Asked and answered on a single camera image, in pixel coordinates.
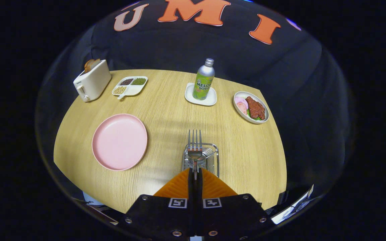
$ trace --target table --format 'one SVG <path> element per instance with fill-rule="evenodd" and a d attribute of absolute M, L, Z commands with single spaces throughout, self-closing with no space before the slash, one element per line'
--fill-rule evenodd
<path fill-rule="evenodd" d="M 196 74 L 168 70 L 111 71 L 112 79 L 92 102 L 77 97 L 60 124 L 54 162 L 78 188 L 112 209 L 126 213 L 141 194 L 153 195 L 181 172 L 182 153 L 189 129 L 202 130 L 202 141 L 219 148 L 220 179 L 238 194 L 250 193 L 267 209 L 285 191 L 286 166 L 281 138 L 270 117 L 263 124 L 243 119 L 233 96 L 248 91 L 267 105 L 258 89 L 214 78 L 213 106 L 195 105 L 184 98 L 187 83 Z M 111 94 L 124 77 L 143 75 L 148 82 L 136 96 L 122 101 Z M 148 134 L 143 159 L 125 171 L 110 171 L 92 153 L 96 128 L 114 114 L 128 113 L 144 122 Z"/>

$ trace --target toast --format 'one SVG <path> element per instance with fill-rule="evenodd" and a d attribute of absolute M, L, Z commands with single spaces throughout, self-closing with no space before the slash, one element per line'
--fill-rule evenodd
<path fill-rule="evenodd" d="M 90 70 L 96 67 L 100 62 L 101 62 L 101 59 L 97 59 L 97 60 L 91 59 L 87 61 L 86 64 L 84 65 L 84 73 L 90 72 Z"/>

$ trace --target aluminum bottle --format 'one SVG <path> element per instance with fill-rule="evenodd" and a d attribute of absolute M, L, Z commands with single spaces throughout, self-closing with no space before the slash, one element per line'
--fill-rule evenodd
<path fill-rule="evenodd" d="M 206 59 L 205 64 L 197 71 L 196 83 L 193 89 L 193 98 L 199 100 L 206 99 L 215 75 L 214 68 L 212 67 L 213 64 L 213 59 Z"/>

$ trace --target toaster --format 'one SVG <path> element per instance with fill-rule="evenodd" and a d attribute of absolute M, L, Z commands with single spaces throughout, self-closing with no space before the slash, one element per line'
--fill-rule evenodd
<path fill-rule="evenodd" d="M 101 96 L 103 90 L 111 80 L 107 61 L 101 60 L 87 73 L 81 72 L 74 80 L 74 87 L 84 102 L 89 102 Z"/>

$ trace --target letter m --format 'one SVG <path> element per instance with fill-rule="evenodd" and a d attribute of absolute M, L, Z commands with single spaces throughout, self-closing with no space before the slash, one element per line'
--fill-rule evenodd
<path fill-rule="evenodd" d="M 175 12 L 178 10 L 181 18 L 184 21 L 190 20 L 198 12 L 201 12 L 199 17 L 194 20 L 197 23 L 204 23 L 213 26 L 221 26 L 220 20 L 222 11 L 225 6 L 230 5 L 224 0 L 203 0 L 194 4 L 191 0 L 166 0 L 168 2 L 167 9 L 159 22 L 173 22 L 178 19 Z"/>

